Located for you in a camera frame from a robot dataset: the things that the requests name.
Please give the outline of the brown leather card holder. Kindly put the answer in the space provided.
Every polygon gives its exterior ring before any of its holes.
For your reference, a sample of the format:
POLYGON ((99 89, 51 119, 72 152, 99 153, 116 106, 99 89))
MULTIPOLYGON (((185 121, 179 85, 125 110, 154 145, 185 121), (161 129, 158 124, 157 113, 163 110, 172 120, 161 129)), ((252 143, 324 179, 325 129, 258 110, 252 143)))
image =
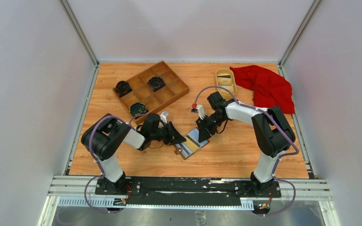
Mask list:
POLYGON ((204 140, 202 142, 199 142, 198 137, 199 137, 199 130, 197 128, 194 128, 184 136, 186 141, 174 145, 175 147, 174 153, 176 155, 181 156, 184 160, 186 160, 192 155, 194 155, 197 151, 205 147, 207 144, 209 144, 209 140, 204 140))

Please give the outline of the gold credit card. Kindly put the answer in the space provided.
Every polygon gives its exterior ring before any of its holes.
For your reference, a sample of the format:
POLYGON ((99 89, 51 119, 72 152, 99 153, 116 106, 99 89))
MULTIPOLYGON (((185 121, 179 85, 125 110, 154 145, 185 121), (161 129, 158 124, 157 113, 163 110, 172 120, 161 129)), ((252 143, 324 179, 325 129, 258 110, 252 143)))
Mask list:
POLYGON ((193 140, 186 138, 186 141, 182 143, 188 152, 195 153, 200 149, 200 143, 196 143, 193 140))

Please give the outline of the beige oval tray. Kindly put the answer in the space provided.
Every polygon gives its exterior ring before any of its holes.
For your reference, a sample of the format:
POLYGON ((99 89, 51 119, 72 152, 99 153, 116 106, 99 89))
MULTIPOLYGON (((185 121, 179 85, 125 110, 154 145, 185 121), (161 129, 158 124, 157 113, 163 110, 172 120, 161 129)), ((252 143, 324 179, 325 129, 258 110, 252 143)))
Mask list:
POLYGON ((214 82, 216 86, 223 87, 231 92, 232 95, 237 93, 237 85, 235 76, 231 69, 219 69, 214 74, 214 82))

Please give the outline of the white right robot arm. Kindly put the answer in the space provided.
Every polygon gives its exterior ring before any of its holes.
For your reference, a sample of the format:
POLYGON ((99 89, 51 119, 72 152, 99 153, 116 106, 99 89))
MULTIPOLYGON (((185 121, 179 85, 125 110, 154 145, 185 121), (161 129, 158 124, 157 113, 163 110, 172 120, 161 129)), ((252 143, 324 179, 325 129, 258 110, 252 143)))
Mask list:
POLYGON ((191 107, 191 111, 199 115, 196 121, 198 141, 209 140, 218 132, 218 127, 228 121, 251 125, 261 154, 250 181, 245 185, 236 184, 235 194, 242 196, 251 193, 260 197, 270 192, 275 183, 278 163, 287 150, 295 146, 296 140, 283 111, 277 106, 261 108, 244 104, 235 98, 226 100, 218 91, 212 93, 207 100, 214 110, 211 115, 207 115, 203 106, 196 102, 191 107))

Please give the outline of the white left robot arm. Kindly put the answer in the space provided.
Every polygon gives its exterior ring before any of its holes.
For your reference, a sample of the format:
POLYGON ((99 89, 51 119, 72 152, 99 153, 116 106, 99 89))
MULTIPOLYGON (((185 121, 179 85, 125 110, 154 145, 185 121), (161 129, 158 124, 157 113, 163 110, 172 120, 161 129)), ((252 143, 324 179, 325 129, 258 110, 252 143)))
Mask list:
POLYGON ((113 194, 121 194, 126 187, 125 172, 120 167, 116 151, 122 143, 144 151, 152 141, 165 145, 178 145, 186 141, 172 122, 156 113, 145 114, 143 124, 134 128, 130 124, 111 114, 106 114, 98 122, 87 129, 81 143, 90 152, 97 163, 102 179, 100 183, 107 185, 113 194))

